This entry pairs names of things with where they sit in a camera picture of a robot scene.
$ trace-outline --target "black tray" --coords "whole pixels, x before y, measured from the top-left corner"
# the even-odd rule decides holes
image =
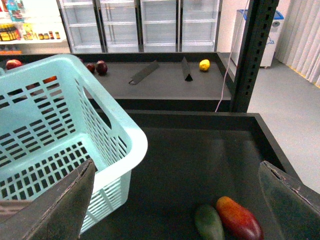
[[[131,111],[148,139],[132,170],[127,202],[82,240],[201,239],[197,205],[229,196],[254,213],[265,240],[280,240],[263,198],[258,168],[267,160],[298,178],[259,114]],[[226,239],[234,239],[226,232]]]

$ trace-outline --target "gray floor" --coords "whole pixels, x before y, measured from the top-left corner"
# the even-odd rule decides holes
[[[249,113],[260,113],[309,188],[320,193],[320,89],[286,65],[261,68]]]

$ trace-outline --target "white cable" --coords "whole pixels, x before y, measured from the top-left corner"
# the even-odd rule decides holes
[[[246,9],[247,9],[247,5],[248,5],[249,1],[250,1],[250,0],[247,0],[247,1],[246,1],[245,7],[244,7],[244,9],[243,9],[242,16],[241,16],[241,21],[240,21],[240,24],[239,24],[238,29],[237,29],[237,31],[236,31],[236,34],[235,34],[234,44],[233,44],[233,46],[232,46],[232,48],[231,48],[231,52],[230,52],[230,56],[229,56],[229,61],[228,61],[228,66],[226,67],[225,75],[224,75],[224,78],[223,78],[221,98],[220,98],[220,101],[218,102],[218,105],[216,106],[216,109],[215,109],[215,111],[214,111],[215,113],[218,111],[218,108],[219,108],[219,106],[220,106],[220,104],[221,104],[221,102],[222,102],[222,99],[224,98],[224,89],[225,89],[225,83],[226,83],[227,74],[228,74],[228,71],[229,71],[229,68],[230,68],[231,55],[232,55],[232,53],[233,53],[233,51],[234,51],[234,48],[235,48],[235,46],[236,46],[236,42],[237,42],[236,40],[237,40],[237,37],[238,37],[239,29],[240,29],[242,20],[243,20],[243,18],[244,18],[245,11],[246,11]]]

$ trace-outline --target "white wall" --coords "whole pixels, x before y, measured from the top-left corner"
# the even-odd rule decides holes
[[[221,18],[218,33],[217,52],[229,53],[231,51],[232,37],[238,9],[244,9],[247,0],[221,0]],[[291,0],[280,0],[277,10],[287,15],[288,7]]]

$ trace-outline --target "perforated metal upright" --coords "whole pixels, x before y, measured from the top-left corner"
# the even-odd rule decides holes
[[[226,82],[232,95],[231,112],[248,110],[278,3],[279,0],[250,1],[234,84]]]

